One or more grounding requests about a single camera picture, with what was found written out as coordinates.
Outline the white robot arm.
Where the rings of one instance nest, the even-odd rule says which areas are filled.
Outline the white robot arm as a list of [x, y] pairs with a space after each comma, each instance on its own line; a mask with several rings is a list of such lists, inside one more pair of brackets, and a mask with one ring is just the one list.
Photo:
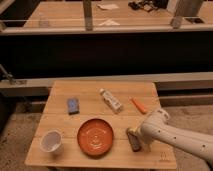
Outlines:
[[130, 128], [130, 132], [145, 146], [158, 140], [197, 156], [213, 167], [213, 135], [170, 126], [169, 119], [170, 115], [166, 110], [157, 108], [135, 128]]

